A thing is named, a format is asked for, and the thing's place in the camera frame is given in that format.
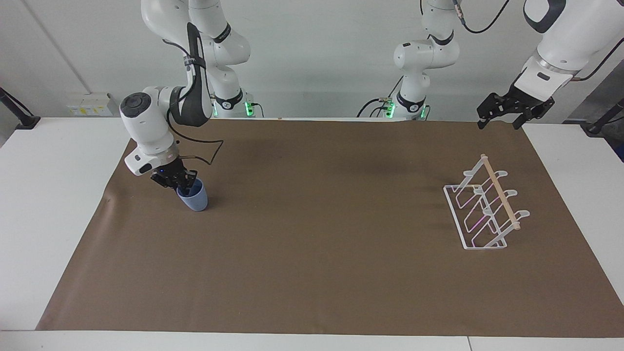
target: blue cup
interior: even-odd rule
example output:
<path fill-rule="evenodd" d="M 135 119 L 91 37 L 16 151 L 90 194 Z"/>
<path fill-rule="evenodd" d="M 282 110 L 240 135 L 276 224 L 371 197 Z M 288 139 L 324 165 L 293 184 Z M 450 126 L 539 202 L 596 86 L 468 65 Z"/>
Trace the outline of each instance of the blue cup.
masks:
<path fill-rule="evenodd" d="M 184 196 L 180 193 L 180 188 L 175 191 L 178 196 L 184 201 L 188 208 L 195 212 L 200 212 L 208 207 L 208 195 L 206 194 L 206 188 L 203 186 L 203 182 L 197 178 L 195 183 L 188 191 L 188 195 Z"/>

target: wooden handle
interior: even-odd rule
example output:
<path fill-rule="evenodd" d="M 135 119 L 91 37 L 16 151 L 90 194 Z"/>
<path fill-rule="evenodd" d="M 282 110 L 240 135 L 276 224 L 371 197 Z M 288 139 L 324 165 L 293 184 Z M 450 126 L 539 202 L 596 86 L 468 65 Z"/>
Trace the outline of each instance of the wooden handle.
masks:
<path fill-rule="evenodd" d="M 509 216 L 509 220 L 514 226 L 514 230 L 519 230 L 520 222 L 518 222 L 518 220 L 515 218 L 514 210 L 511 209 L 511 205 L 509 204 L 509 201 L 507 200 L 507 197 L 505 196 L 505 192 L 503 191 L 503 188 L 500 186 L 498 178 L 496 178 L 496 173 L 494 172 L 492 165 L 490 164 L 489 158 L 485 154 L 482 154 L 481 159 L 483 160 L 483 165 L 485 166 L 485 169 L 487 169 L 487 173 L 490 175 L 490 178 L 492 179 L 492 183 L 494 184 L 494 188 L 496 188 L 496 192 L 499 193 L 500 201 L 503 203 L 503 207 L 505 207 L 505 211 L 507 212 L 507 215 Z"/>

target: white power box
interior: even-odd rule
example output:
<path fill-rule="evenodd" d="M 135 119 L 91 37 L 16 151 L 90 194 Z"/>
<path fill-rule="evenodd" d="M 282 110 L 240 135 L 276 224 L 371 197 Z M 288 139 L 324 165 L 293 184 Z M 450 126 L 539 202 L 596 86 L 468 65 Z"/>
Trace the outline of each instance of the white power box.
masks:
<path fill-rule="evenodd" d="M 110 94 L 71 95 L 67 107 L 74 116 L 114 116 L 117 103 Z"/>

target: white table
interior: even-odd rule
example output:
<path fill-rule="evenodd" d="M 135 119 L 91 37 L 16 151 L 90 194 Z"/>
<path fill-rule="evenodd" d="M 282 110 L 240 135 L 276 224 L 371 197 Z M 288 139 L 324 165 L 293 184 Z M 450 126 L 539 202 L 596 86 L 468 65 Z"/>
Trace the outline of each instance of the white table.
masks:
<path fill-rule="evenodd" d="M 624 164 L 606 142 L 587 138 L 577 126 L 524 129 L 624 301 Z M 0 329 L 25 330 L 0 332 L 0 350 L 624 350 L 624 339 L 28 331 L 39 321 L 128 139 L 117 118 L 43 119 L 33 131 L 17 131 L 0 149 Z"/>

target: brown mat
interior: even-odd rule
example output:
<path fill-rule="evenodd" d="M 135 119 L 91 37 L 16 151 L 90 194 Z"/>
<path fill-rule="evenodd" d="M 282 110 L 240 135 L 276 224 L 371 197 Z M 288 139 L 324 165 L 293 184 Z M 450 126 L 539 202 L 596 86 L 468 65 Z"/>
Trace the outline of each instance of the brown mat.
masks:
<path fill-rule="evenodd" d="M 508 124 L 184 131 L 226 140 L 213 167 L 187 161 L 210 208 L 191 212 L 120 162 L 38 330 L 624 337 L 624 307 Z M 209 157 L 213 146 L 181 150 Z M 532 215 L 507 249 L 469 252 L 442 186 L 483 152 Z"/>

